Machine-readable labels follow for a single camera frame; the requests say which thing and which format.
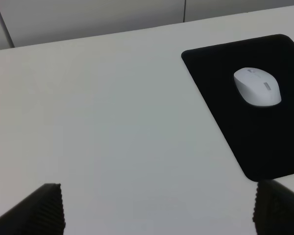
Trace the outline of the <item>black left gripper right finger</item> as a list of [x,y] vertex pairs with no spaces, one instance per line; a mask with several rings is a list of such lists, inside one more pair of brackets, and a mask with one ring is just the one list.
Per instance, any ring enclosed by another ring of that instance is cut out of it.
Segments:
[[294,235],[294,192],[275,180],[259,181],[252,221],[258,235]]

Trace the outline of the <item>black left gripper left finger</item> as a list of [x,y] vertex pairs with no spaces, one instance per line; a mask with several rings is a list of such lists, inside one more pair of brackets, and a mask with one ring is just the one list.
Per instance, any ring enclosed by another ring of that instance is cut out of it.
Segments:
[[62,235],[66,227],[61,185],[43,184],[0,216],[0,235]]

